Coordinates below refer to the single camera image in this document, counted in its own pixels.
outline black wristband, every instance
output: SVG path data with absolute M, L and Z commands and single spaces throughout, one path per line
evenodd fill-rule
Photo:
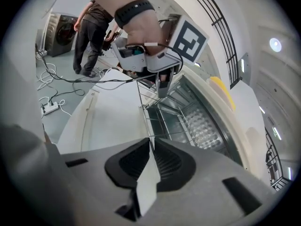
M 133 17 L 146 10 L 155 10 L 148 0 L 132 1 L 116 10 L 115 22 L 118 24 L 119 28 L 123 28 L 123 26 L 128 24 Z

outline black t-shirt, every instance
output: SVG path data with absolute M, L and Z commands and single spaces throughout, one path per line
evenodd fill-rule
M 92 7 L 88 10 L 83 20 L 88 20 L 104 30 L 107 30 L 109 23 L 113 20 L 113 17 L 103 9 L 95 0 L 91 0 Z

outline black cable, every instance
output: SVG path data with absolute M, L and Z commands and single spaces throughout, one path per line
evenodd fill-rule
M 49 88 L 52 88 L 52 89 L 55 89 L 56 90 L 56 93 L 58 93 L 58 90 L 56 88 L 53 88 L 52 86 L 46 84 L 46 86 L 48 86 Z
M 80 90 L 83 91 L 84 93 L 83 93 L 82 95 L 76 94 L 76 91 L 80 91 Z M 75 94 L 78 95 L 78 96 L 84 96 L 84 95 L 86 94 L 84 90 L 82 90 L 82 89 L 76 89 L 76 90 L 74 90 L 74 91 L 69 91 L 69 92 L 64 92 L 64 93 L 55 94 L 54 96 L 52 96 L 52 97 L 49 99 L 49 101 L 51 101 L 54 97 L 61 96 L 61 95 L 65 95 L 65 94 L 71 94 L 71 93 L 75 93 Z
M 77 96 L 84 96 L 86 94 L 83 89 L 75 89 L 74 83 L 72 83 L 72 89 Z M 82 95 L 77 94 L 76 91 L 79 91 L 79 90 L 83 91 L 84 93 Z
M 170 21 L 170 19 L 161 19 L 158 22 L 161 23 L 161 22 L 169 22 L 169 21 Z
M 173 47 L 170 47 L 170 46 L 165 45 L 165 44 L 160 44 L 160 43 L 157 43 L 157 45 L 158 45 L 158 46 L 165 47 L 165 48 L 169 48 L 169 49 L 171 49 L 172 51 L 174 51 L 175 53 L 178 54 L 178 56 L 179 56 L 180 59 L 181 59 L 181 63 L 182 63 L 181 68 L 180 68 L 180 70 L 179 70 L 179 72 L 180 72 L 181 69 L 183 68 L 183 64 L 184 64 L 182 55 L 181 55 L 176 49 L 174 49 Z M 128 46 L 144 46 L 144 44 L 127 44 L 125 47 L 128 47 Z M 138 81 L 138 80 L 140 80 L 139 78 L 138 78 L 138 79 L 135 79 L 135 80 L 134 80 L 134 79 L 130 79 L 130 80 L 126 80 L 126 81 L 122 81 L 122 80 L 109 80 L 109 81 L 93 81 L 93 80 L 85 80 L 85 81 L 82 81 L 81 79 L 76 79 L 76 80 L 74 80 L 74 81 L 72 81 L 72 80 L 66 80 L 66 79 L 63 79 L 63 78 L 57 76 L 56 73 L 50 72 L 50 71 L 49 71 L 49 68 L 48 68 L 48 66 L 47 66 L 47 63 L 46 63 L 46 61 L 45 61 L 45 58 L 44 58 L 44 56 L 43 56 L 43 54 L 42 54 L 41 52 L 39 52 L 39 51 L 37 51 L 37 52 L 38 52 L 38 54 L 41 56 L 41 58 L 42 58 L 42 60 L 43 60 L 43 62 L 44 62 L 44 65 L 45 65 L 45 67 L 46 67 L 47 73 L 48 73 L 53 79 L 55 79 L 55 80 L 62 80 L 62 81 L 66 81 L 66 82 L 69 82 L 69 83 L 72 83 L 72 84 L 74 84 L 74 83 L 84 83 L 84 82 L 85 82 L 85 83 L 95 83 L 95 84 L 102 84 L 102 83 L 106 83 L 106 82 L 125 82 L 125 83 L 129 83 L 129 82 L 133 82 L 133 81 Z
M 58 91 L 56 91 L 55 95 L 52 96 L 52 97 L 49 99 L 49 102 L 51 102 L 51 105 L 53 104 L 52 99 L 53 99 L 54 97 L 56 97 L 57 95 L 58 95 Z
M 85 80 L 85 81 L 82 81 L 81 79 L 76 79 L 74 81 L 72 80 L 66 80 L 64 78 L 61 78 L 59 76 L 57 76 L 55 73 L 52 73 L 50 72 L 48 66 L 47 66 L 47 63 L 45 61 L 45 58 L 43 56 L 43 54 L 41 52 L 38 51 L 38 54 L 41 56 L 43 62 L 44 62 L 44 65 L 46 67 L 46 71 L 47 73 L 55 80 L 59 80 L 59 81 L 66 81 L 66 82 L 69 82 L 69 83 L 99 83 L 99 84 L 102 84 L 102 83 L 106 83 L 106 82 L 126 82 L 126 83 L 129 83 L 129 82 L 132 82 L 133 80 L 126 80 L 126 81 L 122 81 L 122 80 L 109 80 L 109 81 L 93 81 L 93 80 Z

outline yellow handle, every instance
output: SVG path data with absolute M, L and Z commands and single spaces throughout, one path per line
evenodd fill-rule
M 223 90 L 223 92 L 225 93 L 225 95 L 227 96 L 227 98 L 228 98 L 229 101 L 230 101 L 230 104 L 231 104 L 232 109 L 235 110 L 235 109 L 236 109 L 236 106 L 235 106 L 235 104 L 234 104 L 234 101 L 232 100 L 232 97 L 231 97 L 230 93 L 228 92 L 226 86 L 225 86 L 224 83 L 221 81 L 221 79 L 218 78 L 218 77 L 215 77 L 215 76 L 214 76 L 214 77 L 210 77 L 210 79 L 211 79 L 212 81 L 214 81 L 214 82 L 215 82 L 215 83 Z

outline human arm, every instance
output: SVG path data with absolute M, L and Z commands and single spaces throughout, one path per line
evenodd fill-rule
M 96 0 L 112 16 L 117 9 L 135 0 Z M 165 43 L 161 27 L 159 26 L 156 12 L 154 10 L 144 11 L 134 16 L 130 22 L 123 26 L 127 32 L 128 43 L 157 42 Z M 161 47 L 149 47 L 148 52 L 151 55 L 162 51 Z
M 81 23 L 83 17 L 86 15 L 86 13 L 88 12 L 88 10 L 89 10 L 92 6 L 93 6 L 93 2 L 90 1 L 90 2 L 84 7 L 84 9 L 82 10 L 82 12 L 80 13 L 80 15 L 79 15 L 79 17 L 78 17 L 78 19 L 77 19 L 77 21 L 76 21 L 76 23 L 75 23 L 75 25 L 74 25 L 74 30 L 75 30 L 76 32 L 79 31 L 80 23 Z
M 110 35 L 104 41 L 110 41 L 113 38 L 113 35 L 117 31 L 117 29 L 119 29 L 119 27 L 118 27 L 118 24 L 115 23 L 113 28 L 112 28 L 112 31 L 111 31 Z

